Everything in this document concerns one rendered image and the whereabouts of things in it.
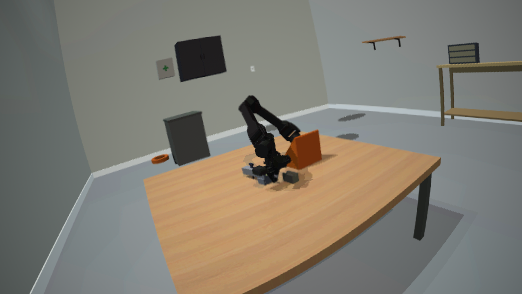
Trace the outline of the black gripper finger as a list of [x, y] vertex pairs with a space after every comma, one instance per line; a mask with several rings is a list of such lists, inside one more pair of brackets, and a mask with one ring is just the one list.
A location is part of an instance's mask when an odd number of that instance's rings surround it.
[[[277, 169], [276, 167], [273, 167], [273, 170], [275, 170], [274, 175], [278, 175], [279, 176], [279, 172], [280, 172], [281, 169]], [[277, 181], [278, 181], [278, 178], [275, 178], [275, 182], [277, 182]]]
[[271, 179], [271, 181], [275, 184], [274, 172], [275, 172], [275, 170], [273, 170], [271, 172], [267, 172], [267, 175]]

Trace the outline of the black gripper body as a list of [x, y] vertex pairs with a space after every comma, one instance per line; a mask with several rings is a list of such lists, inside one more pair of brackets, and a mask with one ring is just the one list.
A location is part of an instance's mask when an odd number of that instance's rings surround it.
[[[254, 175], [257, 175], [257, 176], [263, 176], [265, 174], [267, 174], [267, 172], [271, 172], [273, 171], [273, 167], [275, 167], [272, 164], [270, 164], [270, 159], [271, 157], [273, 156], [276, 156], [278, 154], [278, 151], [274, 150], [274, 151], [271, 151], [264, 159], [265, 161], [263, 162], [264, 164], [266, 164], [265, 166], [256, 166], [252, 169], [252, 173]], [[272, 165], [272, 166], [271, 166]]]

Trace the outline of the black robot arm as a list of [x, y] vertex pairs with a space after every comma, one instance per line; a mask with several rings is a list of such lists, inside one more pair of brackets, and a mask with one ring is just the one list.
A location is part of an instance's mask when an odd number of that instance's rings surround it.
[[[267, 109], [261, 107], [259, 101], [253, 95], [248, 95], [248, 97], [238, 107], [238, 110], [242, 113], [245, 119], [247, 124], [247, 134], [255, 148], [256, 155], [260, 158], [265, 158], [271, 151], [276, 150], [276, 147], [274, 135], [267, 133], [264, 125], [258, 123], [254, 113], [257, 113], [259, 116], [277, 127], [279, 133], [287, 141], [290, 141], [290, 143], [292, 143], [294, 138], [300, 136], [300, 130], [294, 123], [287, 120], [281, 120]], [[286, 168], [287, 164], [290, 163], [290, 156], [281, 156], [279, 153], [276, 156], [271, 157], [270, 164], [273, 163], [277, 169]]]

